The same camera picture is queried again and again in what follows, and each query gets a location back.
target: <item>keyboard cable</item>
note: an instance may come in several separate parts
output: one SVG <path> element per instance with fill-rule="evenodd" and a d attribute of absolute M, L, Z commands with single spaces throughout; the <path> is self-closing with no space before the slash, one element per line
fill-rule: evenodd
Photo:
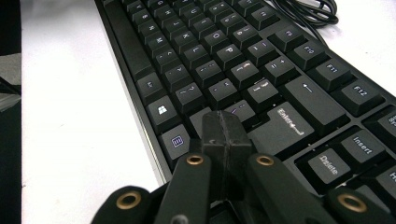
<path fill-rule="evenodd" d="M 318 3 L 318 6 L 313 6 L 297 0 L 266 0 L 271 2 L 280 12 L 292 18 L 297 24 L 308 28 L 308 30 L 318 39 L 323 45 L 327 44 L 318 28 L 329 24 L 336 24 L 338 18 L 337 4 L 334 0 L 312 0 Z"/>

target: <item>white surface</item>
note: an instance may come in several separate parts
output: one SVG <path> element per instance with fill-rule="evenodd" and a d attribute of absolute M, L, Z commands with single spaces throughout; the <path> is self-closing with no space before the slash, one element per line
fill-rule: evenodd
<path fill-rule="evenodd" d="M 396 95 L 396 1 L 337 3 L 329 46 Z M 88 223 L 114 190 L 157 188 L 94 2 L 22 0 L 21 14 L 22 222 Z"/>

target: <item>key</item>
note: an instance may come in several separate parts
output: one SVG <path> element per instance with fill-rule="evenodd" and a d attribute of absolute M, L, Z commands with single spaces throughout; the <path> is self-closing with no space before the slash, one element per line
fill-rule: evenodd
<path fill-rule="evenodd" d="M 265 63 L 269 63 L 279 55 L 274 46 L 268 40 L 261 40 L 250 46 L 244 51 L 247 58 L 253 62 L 256 67 L 261 67 Z"/>
<path fill-rule="evenodd" d="M 206 89 L 225 78 L 221 69 L 213 60 L 192 71 L 192 77 L 201 89 Z"/>
<path fill-rule="evenodd" d="M 275 22 L 279 21 L 279 17 L 269 7 L 262 7 L 257 11 L 247 15 L 247 21 L 250 22 L 257 30 L 262 30 Z"/>
<path fill-rule="evenodd" d="M 245 60 L 241 50 L 239 50 L 235 45 L 230 45 L 219 50 L 213 56 L 213 59 L 218 63 L 223 71 L 228 70 Z"/>
<path fill-rule="evenodd" d="M 113 1 L 106 4 L 105 11 L 134 81 L 154 72 L 151 61 L 140 44 L 138 35 L 124 16 L 120 2 Z"/>
<path fill-rule="evenodd" d="M 236 13 L 226 16 L 218 22 L 218 27 L 226 35 L 230 35 L 244 26 L 246 26 L 244 20 Z"/>
<path fill-rule="evenodd" d="M 171 70 L 165 72 L 162 76 L 163 83 L 169 92 L 174 92 L 189 83 L 192 83 L 192 77 L 184 65 L 179 64 Z"/>
<path fill-rule="evenodd" d="M 203 20 L 205 18 L 205 14 L 200 8 L 193 7 L 183 12 L 180 18 L 187 24 L 187 26 L 191 27 L 196 22 Z"/>
<path fill-rule="evenodd" d="M 212 110 L 209 107 L 205 107 L 203 110 L 193 114 L 189 117 L 189 122 L 192 129 L 195 131 L 195 135 L 202 138 L 202 118 L 206 113 L 211 112 Z"/>
<path fill-rule="evenodd" d="M 209 62 L 210 57 L 202 45 L 197 45 L 184 51 L 181 55 L 181 60 L 184 65 L 186 65 L 187 69 L 192 70 L 203 63 Z"/>
<path fill-rule="evenodd" d="M 277 89 L 266 79 L 254 83 L 243 95 L 257 114 L 282 99 Z"/>
<path fill-rule="evenodd" d="M 220 110 L 240 98 L 238 91 L 228 78 L 209 87 L 206 90 L 206 96 L 213 110 Z"/>
<path fill-rule="evenodd" d="M 190 136 L 187 133 L 186 128 L 180 124 L 162 134 L 159 137 L 159 141 L 163 147 L 163 154 L 169 164 L 169 168 L 174 170 L 178 158 L 189 152 Z"/>
<path fill-rule="evenodd" d="M 218 28 L 216 27 L 215 23 L 209 18 L 204 18 L 201 21 L 196 22 L 191 27 L 192 32 L 195 36 L 198 37 L 199 40 L 203 39 L 205 36 L 210 35 L 213 32 L 216 32 Z"/>
<path fill-rule="evenodd" d="M 187 31 L 171 41 L 172 46 L 178 54 L 198 45 L 198 41 L 191 31 Z"/>
<path fill-rule="evenodd" d="M 156 56 L 154 60 L 154 64 L 157 70 L 160 72 L 160 74 L 163 74 L 166 71 L 180 64 L 180 60 L 178 59 L 175 52 L 172 49 L 170 49 Z"/>
<path fill-rule="evenodd" d="M 367 183 L 389 208 L 396 207 L 396 161 L 386 161 L 361 176 L 361 180 Z"/>
<path fill-rule="evenodd" d="M 353 77 L 349 70 L 336 59 L 330 59 L 308 71 L 307 74 L 325 91 L 333 91 Z"/>
<path fill-rule="evenodd" d="M 233 34 L 230 36 L 230 39 L 241 50 L 244 50 L 252 44 L 262 40 L 259 34 L 257 34 L 257 32 L 250 25 L 233 32 Z"/>
<path fill-rule="evenodd" d="M 247 136 L 257 150 L 277 156 L 282 161 L 312 141 L 314 129 L 289 103 L 283 103 L 267 113 L 269 121 Z"/>
<path fill-rule="evenodd" d="M 164 133 L 181 122 L 181 118 L 167 95 L 149 104 L 146 110 L 156 134 Z"/>
<path fill-rule="evenodd" d="M 270 80 L 274 86 L 279 86 L 289 79 L 298 76 L 294 65 L 284 56 L 267 63 L 262 67 L 263 75 Z"/>
<path fill-rule="evenodd" d="M 364 114 L 383 101 L 379 92 L 361 79 L 336 91 L 333 96 L 355 117 Z"/>
<path fill-rule="evenodd" d="M 343 108 L 308 77 L 297 77 L 281 89 L 309 123 L 323 136 L 349 121 Z"/>
<path fill-rule="evenodd" d="M 213 7 L 210 7 L 206 14 L 207 17 L 209 17 L 212 21 L 218 22 L 224 17 L 233 14 L 233 12 L 227 4 L 221 2 L 214 5 Z"/>
<path fill-rule="evenodd" d="M 261 6 L 262 3 L 259 0 L 241 0 L 235 4 L 234 8 L 240 15 L 246 17 Z"/>
<path fill-rule="evenodd" d="M 226 108 L 225 111 L 228 111 L 228 112 L 238 116 L 242 125 L 246 129 L 250 128 L 252 125 L 260 122 L 259 118 L 257 118 L 256 114 L 251 109 L 250 105 L 248 104 L 248 102 L 246 100 L 242 100 L 242 101 Z"/>
<path fill-rule="evenodd" d="M 222 31 L 217 30 L 214 33 L 204 37 L 202 45 L 206 48 L 209 54 L 214 54 L 217 51 L 231 45 L 230 40 Z"/>
<path fill-rule="evenodd" d="M 187 114 L 205 103 L 205 97 L 194 82 L 175 91 L 173 97 L 176 107 L 181 114 Z"/>
<path fill-rule="evenodd" d="M 166 95 L 166 90 L 156 73 L 151 73 L 137 80 L 136 87 L 144 106 Z"/>
<path fill-rule="evenodd" d="M 184 32 L 188 32 L 188 29 L 181 19 L 166 21 L 163 33 L 169 40 L 173 40 L 176 36 L 181 35 Z"/>
<path fill-rule="evenodd" d="M 363 124 L 375 134 L 387 147 L 396 152 L 396 110 L 388 107 Z"/>
<path fill-rule="evenodd" d="M 269 36 L 268 39 L 283 52 L 289 52 L 305 42 L 303 34 L 292 25 Z"/>
<path fill-rule="evenodd" d="M 251 61 L 238 64 L 227 72 L 227 77 L 238 90 L 243 90 L 262 78 L 259 69 Z"/>
<path fill-rule="evenodd" d="M 301 161 L 300 169 L 319 194 L 326 193 L 351 177 L 349 166 L 332 148 L 327 148 L 308 161 Z"/>
<path fill-rule="evenodd" d="M 330 146 L 347 161 L 355 174 L 371 168 L 377 161 L 385 158 L 385 148 L 366 130 L 345 133 L 330 142 Z"/>
<path fill-rule="evenodd" d="M 318 65 L 327 59 L 324 49 L 308 41 L 288 53 L 289 58 L 304 71 Z"/>

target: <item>keyboard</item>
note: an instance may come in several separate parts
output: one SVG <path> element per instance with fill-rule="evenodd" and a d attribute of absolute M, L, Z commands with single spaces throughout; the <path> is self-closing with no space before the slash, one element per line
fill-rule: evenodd
<path fill-rule="evenodd" d="M 225 110 L 313 194 L 355 189 L 396 216 L 394 96 L 266 2 L 96 5 L 167 180 Z"/>

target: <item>mounting hole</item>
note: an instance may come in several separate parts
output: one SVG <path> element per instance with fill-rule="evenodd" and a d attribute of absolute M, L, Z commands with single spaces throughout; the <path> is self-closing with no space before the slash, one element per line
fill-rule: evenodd
<path fill-rule="evenodd" d="M 261 165 L 266 165 L 266 166 L 274 165 L 274 160 L 267 156 L 260 156 L 256 159 L 256 161 Z"/>
<path fill-rule="evenodd" d="M 351 194 L 340 194 L 337 197 L 338 202 L 343 205 L 345 208 L 358 212 L 358 213 L 363 213 L 367 211 L 367 205 L 364 201 L 361 199 L 355 197 L 354 195 Z"/>
<path fill-rule="evenodd" d="M 137 191 L 130 191 L 122 194 L 117 199 L 117 207 L 122 210 L 131 209 L 140 204 L 142 196 Z"/>
<path fill-rule="evenodd" d="M 202 158 L 201 156 L 189 156 L 187 158 L 187 163 L 190 165 L 199 165 L 202 162 L 204 162 L 204 158 Z"/>
<path fill-rule="evenodd" d="M 171 224 L 189 224 L 189 219 L 184 215 L 172 217 Z"/>

